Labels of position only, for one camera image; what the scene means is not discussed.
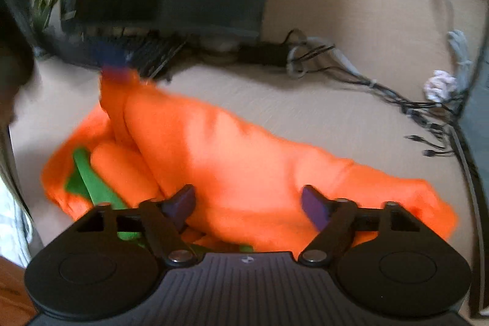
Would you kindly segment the orange pumpkin costume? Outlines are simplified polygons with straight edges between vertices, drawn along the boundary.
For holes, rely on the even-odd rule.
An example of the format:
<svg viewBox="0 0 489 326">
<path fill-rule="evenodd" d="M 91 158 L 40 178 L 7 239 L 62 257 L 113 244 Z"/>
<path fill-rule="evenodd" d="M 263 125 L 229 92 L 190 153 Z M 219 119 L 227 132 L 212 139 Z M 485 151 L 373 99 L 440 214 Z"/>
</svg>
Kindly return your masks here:
<svg viewBox="0 0 489 326">
<path fill-rule="evenodd" d="M 458 221 L 424 180 L 394 177 L 276 137 L 130 71 L 101 74 L 99 104 L 50 157 L 41 182 L 46 196 L 73 219 L 98 203 L 135 208 L 192 185 L 197 206 L 182 237 L 213 249 L 300 253 L 318 233 L 301 206 L 305 185 L 362 208 L 400 203 L 442 238 Z"/>
</svg>

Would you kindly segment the black keyboard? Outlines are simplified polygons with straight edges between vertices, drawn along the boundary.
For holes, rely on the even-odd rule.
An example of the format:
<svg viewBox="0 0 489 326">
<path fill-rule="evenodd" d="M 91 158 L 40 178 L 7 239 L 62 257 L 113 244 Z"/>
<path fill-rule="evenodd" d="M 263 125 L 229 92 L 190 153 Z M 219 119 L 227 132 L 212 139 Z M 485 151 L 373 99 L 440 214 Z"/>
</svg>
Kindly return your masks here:
<svg viewBox="0 0 489 326">
<path fill-rule="evenodd" d="M 183 50 L 186 39 L 178 35 L 162 37 L 148 35 L 92 36 L 88 40 L 107 41 L 126 51 L 128 69 L 136 71 L 143 79 L 171 79 L 171 67 Z"/>
</svg>

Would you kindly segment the potted green plant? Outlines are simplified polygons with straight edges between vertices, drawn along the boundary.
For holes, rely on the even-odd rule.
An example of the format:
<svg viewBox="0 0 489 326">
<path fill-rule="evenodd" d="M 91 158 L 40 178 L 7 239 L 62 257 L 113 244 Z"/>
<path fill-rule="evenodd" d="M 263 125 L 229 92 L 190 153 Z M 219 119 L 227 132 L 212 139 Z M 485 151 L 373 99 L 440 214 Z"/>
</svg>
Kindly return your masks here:
<svg viewBox="0 0 489 326">
<path fill-rule="evenodd" d="M 52 11 L 59 0 L 31 0 L 31 21 L 35 31 L 49 26 Z"/>
</svg>

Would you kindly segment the crumpled white tissue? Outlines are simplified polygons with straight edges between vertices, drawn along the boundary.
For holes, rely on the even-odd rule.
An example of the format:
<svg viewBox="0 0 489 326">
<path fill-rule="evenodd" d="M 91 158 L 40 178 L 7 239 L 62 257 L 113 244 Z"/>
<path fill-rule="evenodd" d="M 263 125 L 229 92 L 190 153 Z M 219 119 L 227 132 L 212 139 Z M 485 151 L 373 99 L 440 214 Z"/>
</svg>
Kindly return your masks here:
<svg viewBox="0 0 489 326">
<path fill-rule="evenodd" d="M 457 91 L 457 81 L 450 73 L 436 69 L 424 84 L 424 95 L 428 101 L 444 103 Z"/>
</svg>

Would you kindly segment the glass-sided computer case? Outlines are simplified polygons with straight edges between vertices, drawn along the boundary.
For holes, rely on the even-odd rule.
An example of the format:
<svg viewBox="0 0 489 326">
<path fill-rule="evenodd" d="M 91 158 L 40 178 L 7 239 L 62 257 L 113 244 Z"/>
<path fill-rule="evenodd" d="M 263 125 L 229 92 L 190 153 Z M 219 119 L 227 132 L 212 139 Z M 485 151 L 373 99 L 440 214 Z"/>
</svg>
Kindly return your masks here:
<svg viewBox="0 0 489 326">
<path fill-rule="evenodd" d="M 470 316 L 488 317 L 488 38 L 456 124 L 454 143 L 470 194 L 475 225 Z"/>
</svg>

